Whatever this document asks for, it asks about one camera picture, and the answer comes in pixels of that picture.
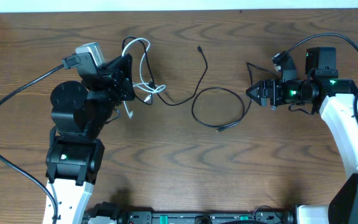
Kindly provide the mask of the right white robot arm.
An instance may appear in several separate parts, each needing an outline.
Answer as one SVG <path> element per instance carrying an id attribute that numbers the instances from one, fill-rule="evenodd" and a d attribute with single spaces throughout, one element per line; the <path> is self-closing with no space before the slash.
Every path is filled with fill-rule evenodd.
<path id="1" fill-rule="evenodd" d="M 261 80 L 246 94 L 260 106 L 312 105 L 327 124 L 340 153 L 346 183 L 329 205 L 296 205 L 283 213 L 282 223 L 358 223 L 358 88 L 352 80 L 340 79 L 334 47 L 306 51 L 306 79 L 296 76 L 290 56 L 273 57 L 279 79 Z"/>

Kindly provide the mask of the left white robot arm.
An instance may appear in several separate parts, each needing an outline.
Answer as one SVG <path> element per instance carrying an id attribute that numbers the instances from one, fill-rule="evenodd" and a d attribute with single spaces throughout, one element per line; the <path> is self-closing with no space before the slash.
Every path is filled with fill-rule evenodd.
<path id="1" fill-rule="evenodd" d="M 52 198 L 46 201 L 43 222 L 81 223 L 104 154 L 98 136 L 117 106 L 135 98 L 132 56 L 97 64 L 90 53 L 73 54 L 62 64 L 77 69 L 81 81 L 63 82 L 50 96 L 55 127 L 46 176 Z"/>

